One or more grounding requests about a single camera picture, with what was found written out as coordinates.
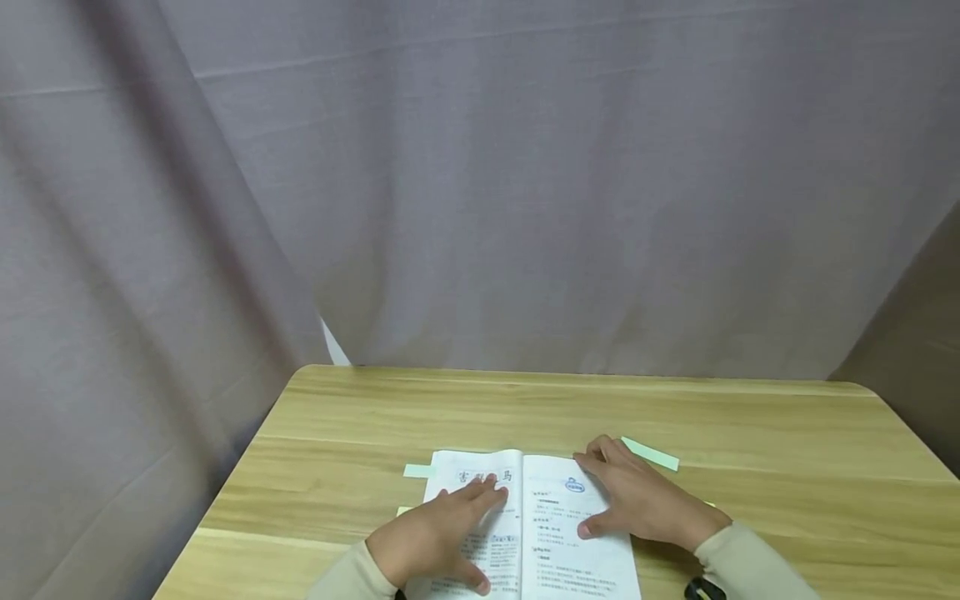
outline person's right hand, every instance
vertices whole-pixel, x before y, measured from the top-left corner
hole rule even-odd
[[[490,580],[460,553],[460,546],[484,515],[507,501],[507,489],[495,486],[491,473],[456,492],[440,490],[436,498],[370,534],[367,548],[387,581],[403,588],[414,577],[452,577],[481,596],[490,593]]]
[[[693,552],[731,524],[729,516],[685,492],[636,456],[621,440],[603,435],[573,455],[610,493],[611,507],[580,523],[583,539],[627,531],[645,540],[674,543]]]

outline green sticky note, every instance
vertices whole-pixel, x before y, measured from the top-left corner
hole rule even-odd
[[[631,440],[630,438],[620,438],[623,440],[623,443],[630,448],[630,451],[635,455],[645,458],[651,463],[656,463],[664,468],[669,468],[670,470],[680,469],[680,459],[676,456],[670,456],[666,452],[660,452],[656,448],[652,448],[649,445],[643,445],[640,442]]]
[[[433,467],[429,465],[407,465],[403,468],[404,477],[415,479],[429,479],[433,477]]]

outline wooden table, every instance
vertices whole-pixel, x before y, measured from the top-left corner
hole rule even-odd
[[[847,383],[311,366],[290,380],[156,594],[300,600],[415,506],[433,450],[569,456],[599,433],[679,456],[675,481],[754,527],[825,598],[960,597],[960,484]],[[643,597],[697,565],[636,544]]]

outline book page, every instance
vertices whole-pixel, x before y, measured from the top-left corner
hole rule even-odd
[[[577,535],[581,521],[609,506],[576,462],[523,457],[523,600],[640,597],[629,535]]]
[[[437,497],[440,490],[455,492],[475,475],[495,473],[496,487],[510,492],[502,507],[493,509],[467,536],[461,551],[467,560],[480,567],[490,580],[487,600],[519,600],[520,598],[520,535],[523,455],[519,450],[503,450],[492,454],[440,450],[433,453],[432,477],[427,479],[423,501]],[[447,598],[479,598],[464,584],[449,580],[415,580],[406,589],[410,600],[446,600]]]

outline sleeve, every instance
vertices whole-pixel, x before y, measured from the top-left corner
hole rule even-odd
[[[395,595],[396,588],[380,572],[367,543],[360,541],[317,580],[306,600],[394,600]]]
[[[746,525],[733,523],[694,552],[729,600],[816,600],[804,578]]]

